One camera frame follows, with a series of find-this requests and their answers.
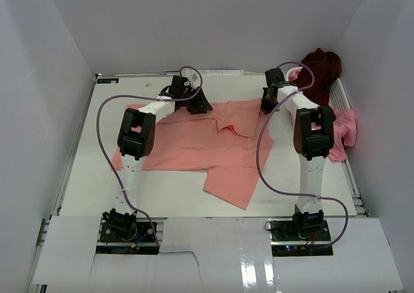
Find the salmon pink t shirt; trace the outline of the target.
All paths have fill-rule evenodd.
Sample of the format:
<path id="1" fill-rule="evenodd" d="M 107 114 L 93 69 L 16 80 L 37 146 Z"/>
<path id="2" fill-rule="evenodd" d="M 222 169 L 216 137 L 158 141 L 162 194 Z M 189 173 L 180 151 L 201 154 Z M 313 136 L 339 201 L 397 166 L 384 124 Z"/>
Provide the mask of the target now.
<path id="1" fill-rule="evenodd" d="M 246 209 L 257 186 L 273 139 L 261 99 L 213 103 L 213 111 L 191 115 L 184 108 L 155 127 L 155 145 L 144 170 L 200 171 L 203 190 Z"/>

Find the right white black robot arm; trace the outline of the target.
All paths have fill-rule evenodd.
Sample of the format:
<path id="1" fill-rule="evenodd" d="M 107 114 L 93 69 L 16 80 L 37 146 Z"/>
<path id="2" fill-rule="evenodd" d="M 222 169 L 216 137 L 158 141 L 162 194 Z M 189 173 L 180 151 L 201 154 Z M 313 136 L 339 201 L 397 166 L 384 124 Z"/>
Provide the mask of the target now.
<path id="1" fill-rule="evenodd" d="M 300 160 L 300 187 L 292 219 L 271 221 L 265 228 L 286 240 L 296 237 L 305 241 L 323 230 L 321 184 L 323 168 L 334 145 L 334 113 L 331 108 L 310 101 L 287 82 L 263 89 L 263 113 L 275 111 L 279 103 L 293 119 L 293 146 Z"/>

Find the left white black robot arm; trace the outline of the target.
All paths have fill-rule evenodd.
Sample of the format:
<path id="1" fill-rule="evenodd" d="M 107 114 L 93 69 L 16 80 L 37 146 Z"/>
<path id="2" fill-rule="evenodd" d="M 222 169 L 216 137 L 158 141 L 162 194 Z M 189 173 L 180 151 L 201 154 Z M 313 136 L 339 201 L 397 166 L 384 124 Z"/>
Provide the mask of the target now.
<path id="1" fill-rule="evenodd" d="M 106 223 L 113 232 L 124 241 L 132 241 L 137 233 L 136 214 L 141 213 L 155 230 L 150 216 L 138 209 L 129 197 L 138 189 L 140 173 L 146 157 L 152 152 L 155 144 L 155 126 L 158 122 L 185 106 L 191 114 L 203 114 L 213 108 L 207 101 L 202 87 L 191 86 L 165 87 L 156 98 L 147 98 L 150 103 L 138 108 L 128 108 L 124 112 L 117 145 L 120 152 L 121 168 L 117 172 L 114 164 L 106 153 L 100 136 L 100 116 L 104 105 L 111 100 L 121 98 L 116 95 L 106 99 L 98 109 L 96 117 L 96 134 L 102 153 L 114 172 L 120 185 L 115 207 L 103 214 Z"/>

